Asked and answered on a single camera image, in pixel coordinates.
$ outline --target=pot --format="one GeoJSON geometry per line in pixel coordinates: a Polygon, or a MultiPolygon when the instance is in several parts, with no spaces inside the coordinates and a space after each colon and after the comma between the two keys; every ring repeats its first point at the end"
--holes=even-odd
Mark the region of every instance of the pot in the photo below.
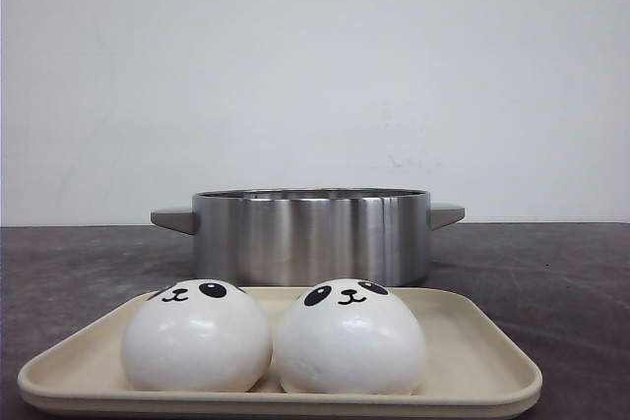
{"type": "Polygon", "coordinates": [[[191,209],[151,222],[193,235],[195,275],[247,285],[305,285],[339,277],[403,285],[426,276],[431,230],[464,218],[406,189],[203,192],[191,209]]]}

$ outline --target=plastic tray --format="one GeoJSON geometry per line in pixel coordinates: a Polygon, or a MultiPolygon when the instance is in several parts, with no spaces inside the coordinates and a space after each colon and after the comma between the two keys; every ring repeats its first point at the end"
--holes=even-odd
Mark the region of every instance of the plastic tray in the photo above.
{"type": "MultiPolygon", "coordinates": [[[[273,325],[301,287],[245,288],[273,325]]],[[[428,372],[412,395],[285,393],[272,366],[249,392],[137,391],[119,360],[120,339],[136,297],[29,361],[23,399],[62,415],[217,418],[223,416],[368,416],[512,418],[536,403],[537,365],[466,297],[395,288],[424,329],[428,372]]]]}

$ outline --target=gray countertop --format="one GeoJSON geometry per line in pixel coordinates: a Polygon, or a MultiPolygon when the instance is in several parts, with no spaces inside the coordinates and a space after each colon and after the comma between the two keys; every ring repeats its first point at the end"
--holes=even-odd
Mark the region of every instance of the gray countertop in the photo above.
{"type": "MultiPolygon", "coordinates": [[[[20,368],[131,297],[192,275],[185,235],[150,226],[2,229],[2,418],[20,368]]],[[[541,368],[525,419],[630,418],[630,224],[460,223],[422,285],[470,297],[541,368]]]]}

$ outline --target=black eye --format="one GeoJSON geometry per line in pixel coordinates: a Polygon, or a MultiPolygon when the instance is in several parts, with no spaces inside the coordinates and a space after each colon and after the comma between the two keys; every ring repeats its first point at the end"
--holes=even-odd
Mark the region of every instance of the black eye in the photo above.
{"type": "Polygon", "coordinates": [[[328,297],[333,288],[330,285],[322,285],[316,289],[313,289],[306,297],[304,297],[304,305],[306,307],[312,307],[319,304],[322,300],[328,297]]]}
{"type": "Polygon", "coordinates": [[[358,285],[360,285],[364,289],[371,290],[372,292],[375,292],[377,294],[381,294],[381,295],[388,294],[387,289],[385,287],[381,287],[380,285],[375,284],[374,282],[370,282],[369,280],[362,280],[358,285]]]}
{"type": "Polygon", "coordinates": [[[225,294],[227,293],[225,287],[217,284],[216,282],[206,282],[204,284],[201,284],[199,286],[199,290],[201,290],[208,297],[213,297],[215,299],[221,299],[222,297],[225,297],[225,294]]]}
{"type": "Polygon", "coordinates": [[[158,297],[160,294],[162,294],[162,292],[167,291],[168,289],[170,289],[171,287],[174,287],[175,285],[177,285],[177,282],[175,282],[174,284],[170,284],[168,287],[165,287],[162,290],[159,290],[158,292],[156,292],[154,295],[152,295],[151,297],[149,297],[147,300],[151,300],[155,297],[158,297]]]}

